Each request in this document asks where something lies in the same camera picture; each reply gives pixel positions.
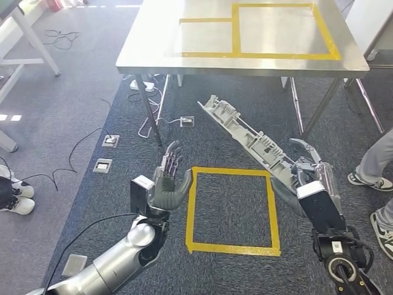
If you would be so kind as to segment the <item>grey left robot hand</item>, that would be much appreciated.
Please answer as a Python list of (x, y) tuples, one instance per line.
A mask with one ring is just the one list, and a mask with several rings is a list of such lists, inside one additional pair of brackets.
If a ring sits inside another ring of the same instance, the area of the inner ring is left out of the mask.
[(149, 201), (150, 205), (165, 211), (176, 210), (189, 195), (193, 183), (191, 169), (185, 171), (179, 187), (175, 184), (176, 173), (183, 160), (181, 151), (181, 143), (175, 140), (164, 152), (161, 164), (153, 175), (155, 188), (153, 198)]

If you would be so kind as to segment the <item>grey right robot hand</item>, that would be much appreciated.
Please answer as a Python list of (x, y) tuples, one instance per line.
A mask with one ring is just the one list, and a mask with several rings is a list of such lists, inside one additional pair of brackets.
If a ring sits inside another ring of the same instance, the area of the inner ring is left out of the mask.
[(290, 165), (290, 173), (294, 180), (289, 187), (275, 176), (271, 177), (271, 184), (274, 193), (291, 208), (296, 215), (305, 218), (306, 214), (298, 201), (296, 189), (312, 181), (320, 181), (341, 214), (340, 196), (333, 176), (333, 166), (322, 161), (315, 147), (304, 140), (290, 138), (290, 142), (304, 148), (311, 155), (311, 158), (302, 156)]

